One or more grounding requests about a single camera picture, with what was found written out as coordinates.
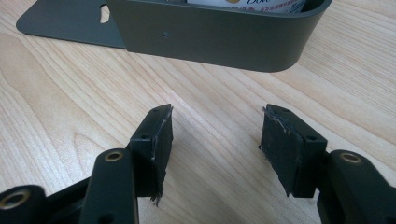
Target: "keyhole slot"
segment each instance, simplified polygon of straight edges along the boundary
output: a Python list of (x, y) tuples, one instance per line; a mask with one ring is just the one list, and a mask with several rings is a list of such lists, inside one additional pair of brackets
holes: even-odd
[(108, 6), (106, 4), (102, 4), (100, 6), (100, 20), (99, 22), (104, 24), (108, 22), (108, 19), (110, 18), (110, 10), (108, 10)]

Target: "wooden table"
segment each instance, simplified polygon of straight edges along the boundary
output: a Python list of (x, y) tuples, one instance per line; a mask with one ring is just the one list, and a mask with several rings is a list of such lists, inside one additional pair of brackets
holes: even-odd
[(287, 198), (258, 150), (266, 104), (396, 186), (394, 0), (334, 0), (299, 62), (273, 74), (23, 35), (33, 2), (0, 4), (0, 191), (78, 182), (164, 104), (175, 139), (160, 206), (139, 199), (141, 223), (319, 223), (316, 199)]

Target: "black mount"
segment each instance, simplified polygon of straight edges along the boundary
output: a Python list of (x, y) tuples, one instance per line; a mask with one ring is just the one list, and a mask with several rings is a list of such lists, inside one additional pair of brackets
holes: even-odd
[(148, 112), (126, 148), (101, 153), (92, 176), (49, 197), (28, 185), (0, 194), (0, 223), (138, 223), (137, 197), (163, 195), (172, 148), (172, 106)]
[(267, 105), (260, 148), (286, 193), (312, 198), (319, 189), (322, 223), (396, 223), (396, 190), (369, 160), (326, 152), (327, 140), (294, 113)]
[[(37, 0), (17, 21), (28, 35), (201, 63), (277, 72), (294, 65), (332, 0), (269, 13), (185, 0)], [(100, 7), (108, 5), (102, 24)]]

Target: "wood grain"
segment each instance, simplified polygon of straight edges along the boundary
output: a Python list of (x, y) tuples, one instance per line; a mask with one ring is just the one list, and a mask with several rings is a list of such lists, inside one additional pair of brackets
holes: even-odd
[(141, 223), (319, 223), (316, 199), (287, 198), (258, 150), (266, 104), (304, 119), (328, 151), (366, 156), (396, 186), (393, 0), (333, 1), (299, 62), (273, 74), (23, 35), (15, 23), (33, 2), (0, 4), (0, 191), (78, 182), (168, 103), (165, 192), (158, 208), (139, 199)]

